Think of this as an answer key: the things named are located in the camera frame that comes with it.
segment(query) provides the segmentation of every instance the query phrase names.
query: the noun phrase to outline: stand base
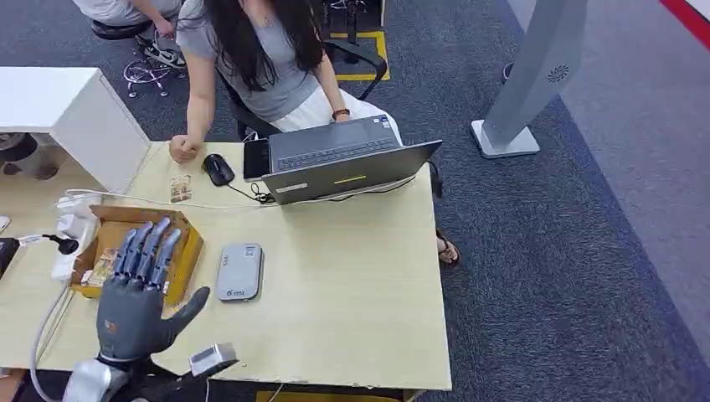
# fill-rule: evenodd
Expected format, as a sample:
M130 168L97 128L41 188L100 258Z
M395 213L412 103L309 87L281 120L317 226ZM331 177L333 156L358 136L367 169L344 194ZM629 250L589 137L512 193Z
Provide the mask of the stand base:
M520 134L502 147L493 147L483 131L483 120L476 120L471 123L471 133L481 148L483 157L515 157L517 155L531 155L540 152L540 146L535 141L535 137L527 127L520 131Z

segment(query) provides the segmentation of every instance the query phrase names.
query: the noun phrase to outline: speaker grille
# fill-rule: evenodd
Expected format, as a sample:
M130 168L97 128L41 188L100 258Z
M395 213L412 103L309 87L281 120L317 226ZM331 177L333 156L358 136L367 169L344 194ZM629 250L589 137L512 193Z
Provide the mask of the speaker grille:
M569 67L566 64L558 65L550 70L547 79L550 84L564 80L569 75Z

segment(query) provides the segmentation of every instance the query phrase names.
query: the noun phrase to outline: red stripe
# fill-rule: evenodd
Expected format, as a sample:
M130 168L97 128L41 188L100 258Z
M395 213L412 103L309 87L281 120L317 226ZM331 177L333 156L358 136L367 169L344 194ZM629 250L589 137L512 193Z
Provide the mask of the red stripe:
M686 0L661 0L695 37L710 49L710 21L707 21Z

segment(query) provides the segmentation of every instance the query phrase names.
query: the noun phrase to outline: woman's left hand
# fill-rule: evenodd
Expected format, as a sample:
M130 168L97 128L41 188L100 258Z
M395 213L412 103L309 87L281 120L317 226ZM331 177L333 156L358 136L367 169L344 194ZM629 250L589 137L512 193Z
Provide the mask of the woman's left hand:
M349 121L349 120L350 120L350 116L345 113L342 113L341 115L337 115L335 118L336 123L341 123L343 121Z

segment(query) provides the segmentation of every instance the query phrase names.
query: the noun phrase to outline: laptop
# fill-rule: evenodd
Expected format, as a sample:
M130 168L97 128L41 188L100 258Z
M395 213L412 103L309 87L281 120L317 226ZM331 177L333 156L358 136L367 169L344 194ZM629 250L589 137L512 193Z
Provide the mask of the laptop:
M387 116L269 137L270 172L279 173L401 147Z
M280 205L325 198L414 176L441 143L377 150L267 174L262 179Z

